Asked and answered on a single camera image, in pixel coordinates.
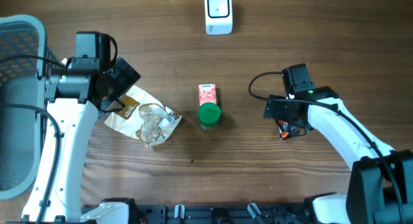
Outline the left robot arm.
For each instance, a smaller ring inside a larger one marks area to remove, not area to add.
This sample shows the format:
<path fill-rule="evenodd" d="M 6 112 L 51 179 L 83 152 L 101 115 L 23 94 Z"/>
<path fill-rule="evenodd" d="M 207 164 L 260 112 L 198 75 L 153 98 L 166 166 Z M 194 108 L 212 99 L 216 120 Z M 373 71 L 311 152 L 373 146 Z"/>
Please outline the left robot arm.
<path fill-rule="evenodd" d="M 120 97 L 140 75 L 110 50 L 115 39 L 77 32 L 76 52 L 49 73 L 45 109 L 49 127 L 22 223 L 79 223 L 80 191 L 88 141 L 99 115 L 120 112 Z"/>

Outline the white barcode scanner box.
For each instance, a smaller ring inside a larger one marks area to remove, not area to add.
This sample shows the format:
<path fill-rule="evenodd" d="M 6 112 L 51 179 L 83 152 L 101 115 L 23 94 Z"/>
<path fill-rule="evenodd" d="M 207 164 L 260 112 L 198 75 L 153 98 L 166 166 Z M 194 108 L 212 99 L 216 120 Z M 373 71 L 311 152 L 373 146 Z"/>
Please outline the white barcode scanner box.
<path fill-rule="evenodd" d="M 204 0 L 204 7 L 205 30 L 208 35 L 227 35 L 232 32 L 232 0 Z"/>

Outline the green drink bottle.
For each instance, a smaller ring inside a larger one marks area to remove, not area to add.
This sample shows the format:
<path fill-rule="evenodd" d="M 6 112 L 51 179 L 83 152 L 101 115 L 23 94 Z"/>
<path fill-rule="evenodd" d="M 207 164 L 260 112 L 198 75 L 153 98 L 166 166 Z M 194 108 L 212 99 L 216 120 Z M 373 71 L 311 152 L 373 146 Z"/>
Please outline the green drink bottle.
<path fill-rule="evenodd" d="M 221 110 L 215 103 L 203 103 L 197 112 L 198 120 L 203 129 L 216 128 L 221 120 Z"/>

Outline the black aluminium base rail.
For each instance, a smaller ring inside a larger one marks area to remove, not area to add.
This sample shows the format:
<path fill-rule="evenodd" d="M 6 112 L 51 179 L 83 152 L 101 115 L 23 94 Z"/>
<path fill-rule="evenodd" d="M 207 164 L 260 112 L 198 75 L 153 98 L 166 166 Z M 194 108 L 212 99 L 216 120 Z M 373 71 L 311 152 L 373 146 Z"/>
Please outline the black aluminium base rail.
<path fill-rule="evenodd" d="M 310 223 L 310 212 L 302 203 L 272 205 L 175 206 L 135 205 L 112 223 Z"/>

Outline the red Kleenex tissue pack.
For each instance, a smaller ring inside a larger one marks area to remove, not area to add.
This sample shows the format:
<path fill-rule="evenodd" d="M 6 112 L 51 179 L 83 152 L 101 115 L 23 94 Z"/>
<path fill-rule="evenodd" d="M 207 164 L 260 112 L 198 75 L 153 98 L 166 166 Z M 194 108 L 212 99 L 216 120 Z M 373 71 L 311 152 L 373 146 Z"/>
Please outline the red Kleenex tissue pack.
<path fill-rule="evenodd" d="M 216 84 L 199 85 L 199 105 L 205 103 L 217 104 Z"/>

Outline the grey plastic mesh basket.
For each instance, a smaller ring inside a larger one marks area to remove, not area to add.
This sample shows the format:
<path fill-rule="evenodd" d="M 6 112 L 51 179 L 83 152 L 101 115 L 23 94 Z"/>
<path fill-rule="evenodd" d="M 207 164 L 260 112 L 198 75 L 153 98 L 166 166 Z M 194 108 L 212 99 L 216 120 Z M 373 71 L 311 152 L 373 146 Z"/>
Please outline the grey plastic mesh basket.
<path fill-rule="evenodd" d="M 64 66 L 48 46 L 38 18 L 19 14 L 1 18 L 1 199 L 29 192 L 42 200 L 48 178 L 35 181 L 46 131 L 46 94 Z"/>

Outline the brown cream snack pouch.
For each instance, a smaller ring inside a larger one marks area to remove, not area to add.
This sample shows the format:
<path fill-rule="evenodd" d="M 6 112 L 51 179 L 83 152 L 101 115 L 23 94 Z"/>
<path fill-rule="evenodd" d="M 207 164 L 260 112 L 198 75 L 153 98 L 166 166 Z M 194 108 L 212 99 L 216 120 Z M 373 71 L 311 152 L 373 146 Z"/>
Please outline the brown cream snack pouch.
<path fill-rule="evenodd" d="M 125 108 L 110 114 L 105 125 L 111 129 L 154 147 L 164 143 L 182 119 L 182 115 L 164 106 L 159 100 L 132 86 L 121 98 Z"/>

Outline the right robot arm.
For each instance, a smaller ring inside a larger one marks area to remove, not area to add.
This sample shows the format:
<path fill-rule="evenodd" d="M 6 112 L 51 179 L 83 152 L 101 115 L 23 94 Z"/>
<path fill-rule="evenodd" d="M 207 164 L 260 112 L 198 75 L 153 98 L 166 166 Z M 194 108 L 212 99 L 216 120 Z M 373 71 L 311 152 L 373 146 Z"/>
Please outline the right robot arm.
<path fill-rule="evenodd" d="M 285 96 L 270 95 L 264 117 L 280 138 L 319 131 L 351 172 L 347 193 L 308 199 L 310 223 L 412 223 L 412 151 L 397 151 L 364 127 L 330 87 L 317 87 L 305 64 L 278 73 Z"/>

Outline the red black snack packet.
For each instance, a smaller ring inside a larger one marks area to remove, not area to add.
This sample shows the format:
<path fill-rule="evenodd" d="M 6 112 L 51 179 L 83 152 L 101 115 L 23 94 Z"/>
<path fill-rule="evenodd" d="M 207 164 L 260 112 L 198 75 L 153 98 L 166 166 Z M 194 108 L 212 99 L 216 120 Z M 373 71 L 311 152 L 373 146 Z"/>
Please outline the red black snack packet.
<path fill-rule="evenodd" d="M 286 140 L 291 137 L 296 137 L 299 135 L 298 127 L 290 125 L 286 121 L 277 120 L 276 121 L 280 131 L 280 140 Z"/>

